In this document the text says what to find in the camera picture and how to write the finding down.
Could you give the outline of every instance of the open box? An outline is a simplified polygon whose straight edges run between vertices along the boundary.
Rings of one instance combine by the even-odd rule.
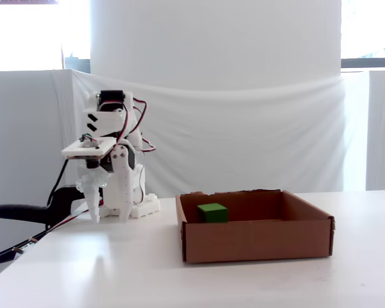
[[[228,223],[199,223],[197,206],[220,203]],[[287,191],[176,197],[183,260],[190,263],[332,255],[334,218]]]

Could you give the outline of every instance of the window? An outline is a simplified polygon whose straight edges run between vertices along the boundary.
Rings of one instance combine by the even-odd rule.
[[[62,69],[65,59],[89,73],[89,24],[89,0],[1,0],[0,71]]]
[[[343,67],[385,67],[385,0],[342,0],[341,58]]]

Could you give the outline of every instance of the black handle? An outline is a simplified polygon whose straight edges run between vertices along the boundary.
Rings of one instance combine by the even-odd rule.
[[[63,186],[54,192],[51,204],[47,207],[0,205],[0,218],[43,223],[52,227],[66,218],[71,212],[71,203],[80,199],[84,199],[84,194],[77,191],[75,186]]]

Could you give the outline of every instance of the table surface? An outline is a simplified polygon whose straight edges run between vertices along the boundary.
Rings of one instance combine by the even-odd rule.
[[[161,199],[45,236],[0,274],[0,307],[385,307],[385,191],[298,195],[335,216],[332,257],[184,264],[175,199]]]

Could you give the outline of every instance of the white backdrop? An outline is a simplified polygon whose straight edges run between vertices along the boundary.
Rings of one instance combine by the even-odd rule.
[[[191,191],[342,191],[344,87],[341,78],[239,91],[152,87],[73,72],[84,92],[130,90],[146,100],[146,184],[160,197]]]
[[[385,189],[385,71],[370,72],[366,189]]]
[[[67,88],[56,90],[57,80]],[[72,103],[71,89],[69,71],[0,72],[0,204],[46,205],[63,164],[59,106]],[[0,251],[43,230],[0,219]]]
[[[91,0],[91,71],[243,90],[339,76],[341,0]]]

